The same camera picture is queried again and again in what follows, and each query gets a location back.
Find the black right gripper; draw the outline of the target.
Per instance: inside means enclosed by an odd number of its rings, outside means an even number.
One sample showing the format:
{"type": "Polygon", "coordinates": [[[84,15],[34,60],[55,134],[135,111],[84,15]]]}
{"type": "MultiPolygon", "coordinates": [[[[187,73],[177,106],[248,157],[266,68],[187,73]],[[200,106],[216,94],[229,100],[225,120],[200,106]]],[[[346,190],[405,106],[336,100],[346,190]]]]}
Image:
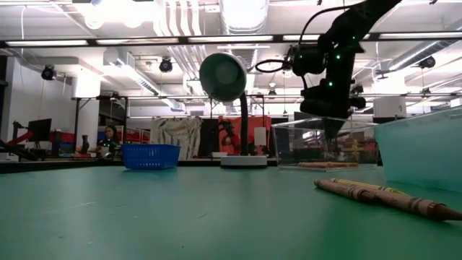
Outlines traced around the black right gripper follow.
{"type": "Polygon", "coordinates": [[[351,107],[365,108],[363,97],[350,97],[349,86],[343,90],[332,90],[325,79],[319,85],[308,87],[306,78],[302,77],[303,90],[300,95],[300,111],[314,116],[322,116],[324,136],[326,140],[336,139],[341,128],[347,122],[345,118],[352,115],[351,107]]]}

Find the clear plastic container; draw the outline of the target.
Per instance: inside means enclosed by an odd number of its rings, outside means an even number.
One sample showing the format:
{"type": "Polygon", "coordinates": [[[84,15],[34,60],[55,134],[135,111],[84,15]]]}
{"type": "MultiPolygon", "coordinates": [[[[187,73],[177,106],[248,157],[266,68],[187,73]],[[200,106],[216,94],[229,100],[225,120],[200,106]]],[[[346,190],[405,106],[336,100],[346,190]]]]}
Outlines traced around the clear plastic container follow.
{"type": "Polygon", "coordinates": [[[322,117],[271,126],[277,166],[309,171],[356,170],[378,164],[375,125],[346,119],[336,139],[326,140],[322,117]],[[303,168],[301,162],[358,163],[348,168],[303,168]]]}

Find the brown crayon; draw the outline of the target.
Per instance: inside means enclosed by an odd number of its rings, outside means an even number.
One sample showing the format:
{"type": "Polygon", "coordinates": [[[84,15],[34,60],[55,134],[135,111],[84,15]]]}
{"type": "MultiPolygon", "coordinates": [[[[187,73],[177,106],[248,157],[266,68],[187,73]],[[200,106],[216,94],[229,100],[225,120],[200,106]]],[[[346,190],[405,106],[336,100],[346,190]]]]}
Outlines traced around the brown crayon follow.
{"type": "Polygon", "coordinates": [[[376,191],[375,196],[378,197],[383,204],[400,209],[404,212],[420,215],[437,221],[462,221],[462,213],[457,212],[437,201],[388,192],[383,193],[382,191],[376,191]]]}
{"type": "Polygon", "coordinates": [[[358,186],[348,186],[345,184],[334,183],[331,181],[318,179],[314,181],[314,184],[317,188],[324,191],[329,191],[346,198],[362,202],[362,203],[379,203],[385,202],[385,196],[377,196],[370,190],[366,188],[361,188],[358,186]]]}

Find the white box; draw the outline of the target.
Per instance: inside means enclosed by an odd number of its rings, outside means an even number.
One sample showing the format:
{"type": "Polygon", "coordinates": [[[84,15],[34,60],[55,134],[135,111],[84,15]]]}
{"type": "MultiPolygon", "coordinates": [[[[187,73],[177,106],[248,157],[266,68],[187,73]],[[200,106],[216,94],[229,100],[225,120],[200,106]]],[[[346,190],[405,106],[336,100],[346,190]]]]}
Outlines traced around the white box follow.
{"type": "Polygon", "coordinates": [[[373,100],[375,118],[406,118],[405,97],[379,97],[373,100]]]}

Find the white sheet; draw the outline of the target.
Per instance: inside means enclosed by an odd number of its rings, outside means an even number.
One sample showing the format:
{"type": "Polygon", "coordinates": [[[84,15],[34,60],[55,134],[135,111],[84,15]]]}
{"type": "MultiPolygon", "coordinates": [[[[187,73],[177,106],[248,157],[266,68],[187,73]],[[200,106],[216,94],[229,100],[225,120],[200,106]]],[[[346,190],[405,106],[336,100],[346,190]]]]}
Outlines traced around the white sheet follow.
{"type": "Polygon", "coordinates": [[[266,127],[256,127],[254,129],[254,144],[256,146],[266,146],[267,136],[266,136],[266,127]]]}

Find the red-orange backdrop cloth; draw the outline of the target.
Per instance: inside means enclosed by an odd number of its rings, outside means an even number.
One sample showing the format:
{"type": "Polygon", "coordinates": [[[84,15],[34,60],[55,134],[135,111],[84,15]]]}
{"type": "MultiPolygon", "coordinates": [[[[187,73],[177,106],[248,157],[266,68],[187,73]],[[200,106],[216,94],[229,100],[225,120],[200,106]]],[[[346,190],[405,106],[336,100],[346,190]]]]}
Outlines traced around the red-orange backdrop cloth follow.
{"type": "MultiPolygon", "coordinates": [[[[218,118],[218,123],[220,121],[231,121],[234,126],[234,131],[240,137],[241,143],[241,117],[238,118],[225,118],[220,116],[218,118]]],[[[248,140],[248,154],[252,156],[256,155],[267,155],[269,153],[269,130],[271,128],[271,118],[268,116],[250,116],[248,118],[248,131],[247,131],[247,140],[248,140]],[[254,144],[254,129],[256,127],[266,127],[266,136],[267,143],[266,146],[256,146],[254,144]]],[[[219,151],[226,152],[228,155],[232,155],[233,149],[232,146],[222,146],[221,138],[225,136],[225,131],[219,132],[219,151]]]]}

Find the teal plastic bin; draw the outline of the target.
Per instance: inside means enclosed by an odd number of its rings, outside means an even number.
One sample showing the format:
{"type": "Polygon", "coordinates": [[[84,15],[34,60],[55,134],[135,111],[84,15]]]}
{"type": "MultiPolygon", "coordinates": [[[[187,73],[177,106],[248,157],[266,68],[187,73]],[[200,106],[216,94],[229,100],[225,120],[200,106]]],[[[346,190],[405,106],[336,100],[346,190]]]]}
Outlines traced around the teal plastic bin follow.
{"type": "Polygon", "coordinates": [[[462,106],[375,127],[387,181],[462,193],[462,106]]]}

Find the person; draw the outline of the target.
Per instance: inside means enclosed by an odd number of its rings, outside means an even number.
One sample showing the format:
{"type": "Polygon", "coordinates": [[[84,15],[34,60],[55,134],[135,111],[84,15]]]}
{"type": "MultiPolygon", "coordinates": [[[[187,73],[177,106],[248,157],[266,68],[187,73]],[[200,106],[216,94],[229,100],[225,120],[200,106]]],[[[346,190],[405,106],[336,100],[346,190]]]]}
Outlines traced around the person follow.
{"type": "Polygon", "coordinates": [[[120,146],[118,132],[114,126],[106,126],[104,137],[97,143],[95,152],[99,157],[114,157],[120,146]]]}
{"type": "Polygon", "coordinates": [[[231,121],[220,121],[219,132],[225,131],[225,136],[221,138],[222,146],[232,146],[232,155],[239,155],[241,152],[240,137],[234,131],[234,126],[231,121]]]}

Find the black panel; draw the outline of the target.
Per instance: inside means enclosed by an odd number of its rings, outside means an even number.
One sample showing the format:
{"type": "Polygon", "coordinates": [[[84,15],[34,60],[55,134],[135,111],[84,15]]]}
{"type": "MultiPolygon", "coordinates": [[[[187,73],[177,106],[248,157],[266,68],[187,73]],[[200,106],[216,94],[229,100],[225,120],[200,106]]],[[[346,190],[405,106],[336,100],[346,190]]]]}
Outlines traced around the black panel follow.
{"type": "Polygon", "coordinates": [[[218,120],[204,118],[200,130],[199,157],[210,157],[212,152],[219,151],[218,120]]]}

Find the grey patterned cloth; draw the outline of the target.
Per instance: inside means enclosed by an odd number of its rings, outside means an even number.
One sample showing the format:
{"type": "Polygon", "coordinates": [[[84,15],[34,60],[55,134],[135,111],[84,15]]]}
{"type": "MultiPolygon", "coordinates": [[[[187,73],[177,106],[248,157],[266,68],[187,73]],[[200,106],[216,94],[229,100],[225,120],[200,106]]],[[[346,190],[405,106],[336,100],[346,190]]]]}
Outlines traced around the grey patterned cloth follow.
{"type": "Polygon", "coordinates": [[[193,159],[199,153],[202,120],[197,117],[153,118],[150,143],[180,147],[179,160],[193,159]]]}

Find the blue plastic basket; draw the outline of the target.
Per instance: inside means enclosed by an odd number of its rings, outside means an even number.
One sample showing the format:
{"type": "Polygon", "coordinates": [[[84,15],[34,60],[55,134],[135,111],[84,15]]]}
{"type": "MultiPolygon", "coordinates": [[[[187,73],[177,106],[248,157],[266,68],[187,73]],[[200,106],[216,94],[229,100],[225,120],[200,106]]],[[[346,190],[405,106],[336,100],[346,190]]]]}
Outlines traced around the blue plastic basket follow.
{"type": "Polygon", "coordinates": [[[123,144],[121,151],[129,170],[175,168],[180,157],[180,147],[171,144],[123,144]]]}

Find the black overhead beam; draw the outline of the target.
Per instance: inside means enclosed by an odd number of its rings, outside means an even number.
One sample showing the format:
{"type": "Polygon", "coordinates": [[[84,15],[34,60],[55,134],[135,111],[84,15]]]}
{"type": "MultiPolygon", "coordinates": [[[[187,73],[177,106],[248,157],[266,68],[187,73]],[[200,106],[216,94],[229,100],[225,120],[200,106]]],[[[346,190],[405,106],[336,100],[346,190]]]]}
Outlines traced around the black overhead beam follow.
{"type": "MultiPolygon", "coordinates": [[[[0,40],[0,48],[83,48],[121,46],[187,46],[217,44],[297,43],[300,36],[291,35],[205,35],[153,38],[88,38],[88,39],[34,39],[0,40]]],[[[370,32],[364,42],[462,40],[462,31],[432,32],[370,32]]]]}

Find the black metal rack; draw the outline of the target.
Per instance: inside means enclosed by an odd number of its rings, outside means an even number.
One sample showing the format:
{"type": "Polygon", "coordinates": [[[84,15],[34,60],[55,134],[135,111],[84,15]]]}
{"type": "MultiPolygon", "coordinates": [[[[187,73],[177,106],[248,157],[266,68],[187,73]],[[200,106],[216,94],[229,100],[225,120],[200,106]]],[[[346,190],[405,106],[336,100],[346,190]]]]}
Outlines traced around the black metal rack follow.
{"type": "Polygon", "coordinates": [[[123,126],[122,126],[122,134],[120,135],[121,141],[125,142],[126,138],[126,127],[127,127],[127,118],[128,118],[128,96],[122,95],[98,95],[95,97],[73,97],[72,100],[76,101],[75,107],[75,118],[74,118],[74,139],[73,139],[73,152],[77,152],[77,139],[78,139],[78,126],[79,126],[79,112],[80,110],[88,104],[91,100],[109,100],[111,102],[123,100],[124,103],[122,104],[123,109],[125,110],[125,114],[123,116],[123,126]]]}

